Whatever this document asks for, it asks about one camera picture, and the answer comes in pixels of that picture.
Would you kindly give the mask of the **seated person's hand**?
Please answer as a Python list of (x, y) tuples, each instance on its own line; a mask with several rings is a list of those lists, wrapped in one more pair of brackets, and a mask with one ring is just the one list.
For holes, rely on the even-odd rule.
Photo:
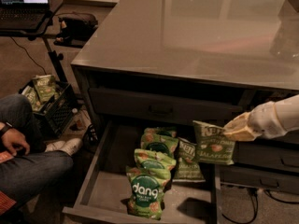
[(10, 152), (12, 156), (16, 156), (20, 150), (22, 150), (25, 155), (30, 152), (30, 146), (26, 142), (25, 136), (14, 128), (8, 130), (1, 137), (1, 140), (3, 146)]

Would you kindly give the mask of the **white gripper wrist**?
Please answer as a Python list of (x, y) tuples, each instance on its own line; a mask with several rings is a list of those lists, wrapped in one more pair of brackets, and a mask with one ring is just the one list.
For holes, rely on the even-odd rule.
[(223, 129), (223, 134), (233, 141), (253, 141), (259, 136), (273, 139), (287, 133), (278, 119), (274, 102), (258, 105), (235, 117)]

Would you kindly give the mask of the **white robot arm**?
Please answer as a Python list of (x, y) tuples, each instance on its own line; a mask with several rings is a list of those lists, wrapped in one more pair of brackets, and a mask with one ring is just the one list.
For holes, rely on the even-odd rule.
[(223, 134), (234, 141), (274, 139), (299, 129), (299, 95), (257, 105), (229, 121)]

